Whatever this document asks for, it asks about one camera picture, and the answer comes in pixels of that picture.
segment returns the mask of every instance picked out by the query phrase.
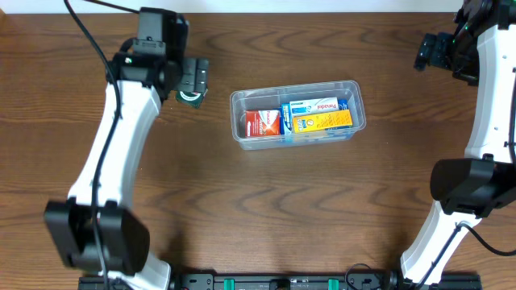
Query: green object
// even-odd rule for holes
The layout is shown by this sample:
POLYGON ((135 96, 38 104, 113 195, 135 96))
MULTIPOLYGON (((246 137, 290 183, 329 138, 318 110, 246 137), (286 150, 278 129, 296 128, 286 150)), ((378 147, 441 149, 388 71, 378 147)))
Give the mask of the green object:
POLYGON ((225 279, 224 290, 235 290, 235 281, 233 279, 225 279))
POLYGON ((328 290, 339 290, 339 281, 337 279, 329 279, 328 290))
POLYGON ((206 93, 208 93, 208 89, 204 93, 185 93, 180 91, 176 93, 176 100, 188 106, 192 106, 195 109, 199 109, 206 93))

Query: yellow box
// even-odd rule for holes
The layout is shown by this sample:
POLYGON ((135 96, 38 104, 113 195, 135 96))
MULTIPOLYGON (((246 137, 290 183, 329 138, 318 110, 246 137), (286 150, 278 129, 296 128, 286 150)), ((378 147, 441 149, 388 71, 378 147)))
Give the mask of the yellow box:
POLYGON ((352 125, 352 115, 349 110, 313 114, 293 119, 294 133, 324 131, 352 125))

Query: transparent box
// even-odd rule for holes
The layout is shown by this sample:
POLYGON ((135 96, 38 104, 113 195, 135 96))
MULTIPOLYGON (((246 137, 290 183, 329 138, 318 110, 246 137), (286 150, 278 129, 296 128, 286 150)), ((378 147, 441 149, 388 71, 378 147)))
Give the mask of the transparent box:
POLYGON ((233 137, 244 150, 292 147, 349 140, 365 128, 364 103, 360 87, 355 81, 332 81, 308 85, 289 85, 267 89, 236 91, 230 96, 231 129, 233 137), (276 110, 291 101, 337 97, 347 100, 353 126, 345 129, 325 130, 279 136, 245 136, 245 112, 248 110, 276 110))

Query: wood grain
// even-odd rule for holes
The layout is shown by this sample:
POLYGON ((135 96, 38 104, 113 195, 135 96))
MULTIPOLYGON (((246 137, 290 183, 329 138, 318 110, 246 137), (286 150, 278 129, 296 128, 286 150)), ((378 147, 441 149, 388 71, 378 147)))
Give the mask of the wood grain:
MULTIPOLYGON (((81 17, 107 56, 135 34, 134 15, 81 17)), ((187 17, 188 55, 210 58, 210 92, 201 110, 167 101, 148 136, 134 211, 152 249, 218 272, 395 267, 430 210, 434 163, 460 158, 472 128, 476 88, 412 69, 424 34, 453 31, 452 15, 187 17), (340 80, 360 84, 368 119, 351 141, 248 152, 233 140, 233 91, 340 80)), ((0 44, 0 289, 73 289, 81 273, 62 266, 42 217, 89 153, 104 69, 68 15, 10 15, 0 44)), ((478 230, 510 249, 514 225, 512 205, 478 230)), ((447 270, 507 289, 513 266, 468 236, 447 270)))

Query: clear plastic bin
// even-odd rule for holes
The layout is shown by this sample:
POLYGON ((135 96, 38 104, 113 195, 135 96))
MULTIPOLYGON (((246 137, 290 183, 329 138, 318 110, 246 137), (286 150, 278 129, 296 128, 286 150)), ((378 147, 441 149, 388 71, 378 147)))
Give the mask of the clear plastic bin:
POLYGON ((291 147, 317 143, 349 140, 357 131, 365 128, 364 103, 360 88, 355 81, 333 81, 309 85, 290 85, 268 89, 248 89, 234 92, 231 100, 231 129, 233 137, 245 150, 291 147), (353 126, 346 129, 325 130, 279 136, 245 136, 245 112, 247 110, 274 110, 291 101, 337 97, 347 100, 353 126))

